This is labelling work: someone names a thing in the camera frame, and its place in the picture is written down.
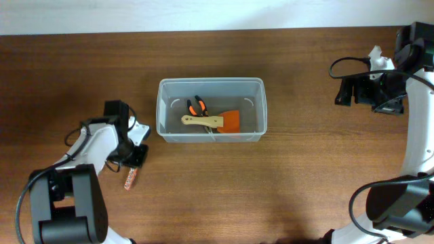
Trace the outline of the orange scraper wooden handle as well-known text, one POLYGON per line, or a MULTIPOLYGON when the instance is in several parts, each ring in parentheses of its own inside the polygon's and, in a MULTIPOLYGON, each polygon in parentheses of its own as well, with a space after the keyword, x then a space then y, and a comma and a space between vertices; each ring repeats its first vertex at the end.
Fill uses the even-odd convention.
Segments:
POLYGON ((221 134, 238 134, 240 132, 240 114, 238 110, 230 110, 217 116, 194 117, 184 115, 181 118, 184 125, 202 125, 217 129, 221 134))

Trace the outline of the orange socket bit rail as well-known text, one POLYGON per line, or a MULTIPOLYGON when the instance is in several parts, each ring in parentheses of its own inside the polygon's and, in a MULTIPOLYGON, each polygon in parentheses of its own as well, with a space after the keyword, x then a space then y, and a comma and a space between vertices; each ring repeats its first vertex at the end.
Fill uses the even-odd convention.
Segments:
POLYGON ((138 173, 138 168, 130 168, 129 173, 127 175, 127 178, 125 180, 125 184, 123 186, 124 189, 126 189, 126 190, 131 189, 131 187, 134 183, 134 180, 136 179, 137 173, 138 173))

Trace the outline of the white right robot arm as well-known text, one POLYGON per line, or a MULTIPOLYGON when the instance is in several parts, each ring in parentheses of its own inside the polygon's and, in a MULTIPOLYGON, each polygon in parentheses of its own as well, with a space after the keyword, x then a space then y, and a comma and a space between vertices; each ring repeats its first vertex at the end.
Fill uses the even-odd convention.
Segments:
POLYGON ((406 153, 399 176, 359 187, 349 200, 351 223, 321 243, 392 243, 433 234, 433 25, 397 31, 393 58, 379 46, 360 58, 368 71, 341 75, 335 104, 367 104, 374 113, 401 115, 408 99, 406 153))

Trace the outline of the clear plastic container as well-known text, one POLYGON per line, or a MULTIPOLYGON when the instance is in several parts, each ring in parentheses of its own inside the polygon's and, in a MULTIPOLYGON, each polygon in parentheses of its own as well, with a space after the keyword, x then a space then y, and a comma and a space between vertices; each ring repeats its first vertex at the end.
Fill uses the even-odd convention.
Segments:
POLYGON ((209 77, 164 79, 159 84, 156 107, 156 130, 166 142, 257 142, 267 132, 267 97, 263 80, 257 77, 209 77), (207 131, 201 125, 184 125, 189 115, 187 101, 201 115, 199 96, 209 115, 238 110, 238 134, 207 131))

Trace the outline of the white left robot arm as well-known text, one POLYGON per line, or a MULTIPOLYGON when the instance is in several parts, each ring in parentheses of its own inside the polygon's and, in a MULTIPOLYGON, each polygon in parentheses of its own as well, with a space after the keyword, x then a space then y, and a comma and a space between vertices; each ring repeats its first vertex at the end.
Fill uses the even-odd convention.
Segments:
POLYGON ((135 111, 120 100, 107 101, 101 117, 81 122, 80 135, 62 158, 35 170, 16 205, 15 229, 20 243, 20 212, 30 197, 35 243, 133 243, 109 226, 98 174, 110 163, 128 167, 129 188, 145 162, 151 132, 135 111))

